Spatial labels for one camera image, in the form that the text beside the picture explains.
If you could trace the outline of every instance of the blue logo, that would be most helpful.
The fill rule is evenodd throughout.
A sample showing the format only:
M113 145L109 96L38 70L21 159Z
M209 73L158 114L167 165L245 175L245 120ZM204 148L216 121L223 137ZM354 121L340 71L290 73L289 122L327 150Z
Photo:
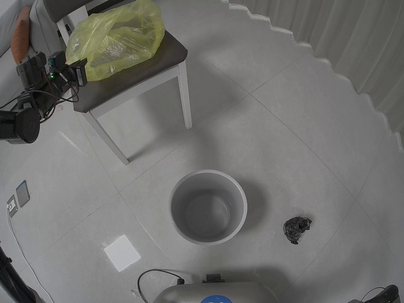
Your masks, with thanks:
M231 303L231 301L226 296L212 295L203 299L201 303Z

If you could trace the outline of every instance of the curtain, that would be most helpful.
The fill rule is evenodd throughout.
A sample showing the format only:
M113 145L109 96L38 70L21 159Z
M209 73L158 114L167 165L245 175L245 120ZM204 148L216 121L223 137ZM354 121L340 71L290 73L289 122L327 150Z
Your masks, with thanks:
M403 0L229 0L289 29L368 93L404 141Z

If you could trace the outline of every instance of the crumpled black plastic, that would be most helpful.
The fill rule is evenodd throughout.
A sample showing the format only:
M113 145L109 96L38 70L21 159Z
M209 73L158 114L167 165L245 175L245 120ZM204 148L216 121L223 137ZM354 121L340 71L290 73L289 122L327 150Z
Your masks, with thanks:
M303 232L310 230L310 224L311 220L308 218L295 217L285 222L283 232L292 244L298 245L297 240L299 240Z

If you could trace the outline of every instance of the gray floor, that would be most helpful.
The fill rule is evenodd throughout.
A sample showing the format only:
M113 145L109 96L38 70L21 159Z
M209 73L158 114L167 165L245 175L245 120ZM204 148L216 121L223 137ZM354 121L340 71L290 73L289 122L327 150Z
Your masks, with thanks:
M130 156L124 166L70 105L31 145L0 142L0 199L22 180L31 200L12 218L55 302L141 302L138 275L166 268L188 282L220 272L268 285L281 303L348 302L376 286L404 289L404 154L367 95L307 45L221 0L153 0L189 50L194 127L171 80L101 117ZM218 169L245 189L240 233L215 247L181 238L169 220L175 183ZM295 246L283 223L313 220ZM45 300L0 212L0 240ZM118 272L104 248L126 235L141 258ZM150 273L149 301L174 278Z

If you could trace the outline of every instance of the translucent yellow bag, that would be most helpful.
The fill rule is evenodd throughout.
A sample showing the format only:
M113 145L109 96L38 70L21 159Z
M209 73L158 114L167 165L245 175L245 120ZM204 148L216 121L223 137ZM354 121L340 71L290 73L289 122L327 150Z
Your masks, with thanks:
M160 8L150 0L134 1L78 23L66 61L87 58L87 80L102 80L153 57L164 31Z

